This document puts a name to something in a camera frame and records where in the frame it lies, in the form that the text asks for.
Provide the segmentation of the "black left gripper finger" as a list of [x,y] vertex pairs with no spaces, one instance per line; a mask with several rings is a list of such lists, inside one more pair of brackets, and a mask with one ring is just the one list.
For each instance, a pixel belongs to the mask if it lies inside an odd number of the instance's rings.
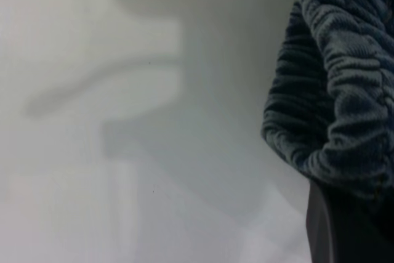
[[310,182],[306,230],[312,262],[393,262],[393,242],[354,197]]

